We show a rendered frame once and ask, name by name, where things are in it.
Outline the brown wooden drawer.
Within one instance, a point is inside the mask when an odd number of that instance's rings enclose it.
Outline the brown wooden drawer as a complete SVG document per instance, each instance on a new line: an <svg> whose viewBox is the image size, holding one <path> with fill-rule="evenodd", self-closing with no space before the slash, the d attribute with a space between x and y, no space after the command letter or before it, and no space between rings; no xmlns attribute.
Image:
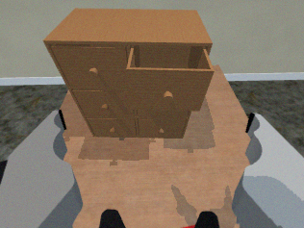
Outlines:
<svg viewBox="0 0 304 228"><path fill-rule="evenodd" d="M139 136L155 138L180 138L185 119L139 118Z"/></svg>
<svg viewBox="0 0 304 228"><path fill-rule="evenodd" d="M132 45L132 110L200 111L214 68L205 46Z"/></svg>
<svg viewBox="0 0 304 228"><path fill-rule="evenodd" d="M138 117L187 117L189 111L138 110Z"/></svg>
<svg viewBox="0 0 304 228"><path fill-rule="evenodd" d="M128 89L73 89L85 116L134 116Z"/></svg>
<svg viewBox="0 0 304 228"><path fill-rule="evenodd" d="M51 48L71 87L129 87L126 45L53 44Z"/></svg>
<svg viewBox="0 0 304 228"><path fill-rule="evenodd" d="M134 118L87 117L89 125L96 136L102 137L136 137L137 127Z"/></svg>

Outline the brown wooden chest of drawers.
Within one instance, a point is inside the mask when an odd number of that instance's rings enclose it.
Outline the brown wooden chest of drawers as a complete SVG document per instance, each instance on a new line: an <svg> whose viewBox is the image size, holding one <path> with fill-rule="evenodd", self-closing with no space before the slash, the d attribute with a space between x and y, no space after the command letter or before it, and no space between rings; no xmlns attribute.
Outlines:
<svg viewBox="0 0 304 228"><path fill-rule="evenodd" d="M188 112L187 117L138 117L138 110L134 110L134 116L85 116L73 89L129 88L71 87L51 46L53 44L126 45L129 60L132 45L205 46L208 55L213 45L197 10L74 9L43 42L94 137L102 136L96 136L93 133L87 117L118 117L136 120L136 137L105 138L155 138L139 136L139 118L186 120L180 138L159 139L182 139L191 111Z"/></svg>

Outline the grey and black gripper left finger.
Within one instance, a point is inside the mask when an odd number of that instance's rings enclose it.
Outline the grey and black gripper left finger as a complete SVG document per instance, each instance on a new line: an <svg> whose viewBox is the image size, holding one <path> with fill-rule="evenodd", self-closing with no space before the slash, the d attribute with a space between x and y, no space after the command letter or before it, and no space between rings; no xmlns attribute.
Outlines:
<svg viewBox="0 0 304 228"><path fill-rule="evenodd" d="M54 110L0 162L0 228L73 228L83 200Z"/></svg>

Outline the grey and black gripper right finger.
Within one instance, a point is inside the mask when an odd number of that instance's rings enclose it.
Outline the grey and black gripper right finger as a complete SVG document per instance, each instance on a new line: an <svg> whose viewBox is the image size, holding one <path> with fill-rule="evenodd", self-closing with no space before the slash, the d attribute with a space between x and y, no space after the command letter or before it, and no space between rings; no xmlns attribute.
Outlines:
<svg viewBox="0 0 304 228"><path fill-rule="evenodd" d="M250 165L233 197L236 223L240 228L304 228L304 158L260 114L250 113L245 133Z"/></svg>

